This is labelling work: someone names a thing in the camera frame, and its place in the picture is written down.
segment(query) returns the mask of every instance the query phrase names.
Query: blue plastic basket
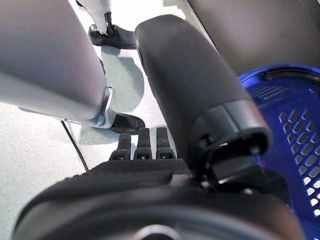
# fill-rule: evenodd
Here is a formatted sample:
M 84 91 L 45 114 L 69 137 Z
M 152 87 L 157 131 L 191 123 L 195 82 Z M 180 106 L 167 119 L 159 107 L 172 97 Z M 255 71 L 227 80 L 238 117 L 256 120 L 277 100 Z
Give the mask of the blue plastic basket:
M 320 240 L 320 70 L 272 65 L 239 79 L 273 132 L 260 164 L 285 177 L 307 239 Z

